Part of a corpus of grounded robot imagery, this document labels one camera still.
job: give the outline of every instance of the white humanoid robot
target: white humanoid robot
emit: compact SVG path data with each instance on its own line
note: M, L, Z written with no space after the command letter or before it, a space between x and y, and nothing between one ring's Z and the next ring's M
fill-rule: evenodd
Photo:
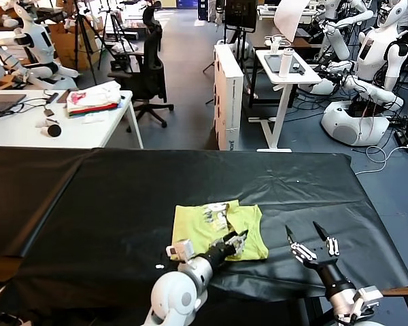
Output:
M360 98L374 105L369 117L352 117L347 114L350 101L333 102L324 112L322 126L334 139L351 146L377 145L388 128L386 117L376 116L379 109L396 111L403 106L403 99L393 93L402 64L408 57L408 45L398 39L397 22L407 7L407 0L389 0L379 10L378 28L367 34L360 33L361 48L356 62L332 62L331 73L343 73L341 87L355 90ZM373 83L377 72L385 67L384 86Z
M36 24L26 10L17 3L14 9L22 19L23 27L14 29L15 37L0 39L0 58L5 68L14 71L12 75L18 76L23 82L29 82L41 89L76 88L72 78L77 77L78 72L54 61L54 46L47 29ZM7 53L1 46L28 48L38 63L24 67L17 58Z
M338 19L337 10L340 5L341 0L326 0L324 9L315 15L315 20L319 22L319 26L325 34L318 56L323 56L323 51L331 47L339 60L347 60L350 57L350 51L340 33L340 29L353 26L354 24L364 22L373 17L373 12L367 9L363 0L350 0L343 5L348 6L350 9L357 10L359 14L336 21ZM306 92L320 95L333 93L335 87L335 81L326 78L323 78L320 83L315 85L299 85L299 88Z

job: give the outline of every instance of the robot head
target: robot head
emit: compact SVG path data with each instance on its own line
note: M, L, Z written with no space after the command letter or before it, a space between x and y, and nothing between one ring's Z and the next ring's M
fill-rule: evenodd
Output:
M387 27L397 22L407 10L407 0L388 0L378 10L378 27Z
M14 4L14 10L16 14L23 20L32 22L33 18L29 15L29 13L17 3Z

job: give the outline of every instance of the yellow t-shirt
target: yellow t-shirt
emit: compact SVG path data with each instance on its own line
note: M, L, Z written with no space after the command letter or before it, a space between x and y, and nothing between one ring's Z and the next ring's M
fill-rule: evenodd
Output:
M238 200L203 206L176 206L172 243L190 239L195 253L205 253L209 245L233 230L238 234L248 230L243 253L226 260L257 260L269 256L260 235L262 213L257 205L239 206Z

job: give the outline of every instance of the office chair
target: office chair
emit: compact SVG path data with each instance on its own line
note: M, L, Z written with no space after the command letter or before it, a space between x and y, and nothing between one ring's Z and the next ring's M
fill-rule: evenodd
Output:
M166 128L166 121L154 112L154 110L168 108L170 111L173 111L174 106L172 104L149 103L156 95L159 98L163 98L164 103L167 102L165 72L163 63L157 55L157 48L161 37L161 31L154 29L143 44L143 53L129 53L129 55L136 57L140 72L127 73L123 71L112 71L107 76L115 78L123 90L131 90L133 92L133 101L143 102L142 105L136 107L136 111L140 111L137 115L137 120L148 112L162 123L163 128Z
M154 11L156 9L160 9L162 7L162 3L160 1L155 1L151 6L147 6L142 14L142 21L147 26L148 31L150 34L154 32L155 29L159 29L163 36L163 29L162 25L158 20L154 18ZM160 51L162 47L162 37L158 43L158 50Z

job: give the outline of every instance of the black tablecloth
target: black tablecloth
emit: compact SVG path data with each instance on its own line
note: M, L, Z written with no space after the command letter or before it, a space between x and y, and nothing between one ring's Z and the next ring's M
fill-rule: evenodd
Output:
M314 247L312 221L338 238L339 267L357 287L408 286L347 156L100 149L86 156L53 208L0 309L148 305L166 272L155 265L167 264L176 204L236 198L259 205L269 258L227 264L213 286L268 301L324 295L316 274L290 253L284 229Z
M0 256L21 257L82 150L0 147Z

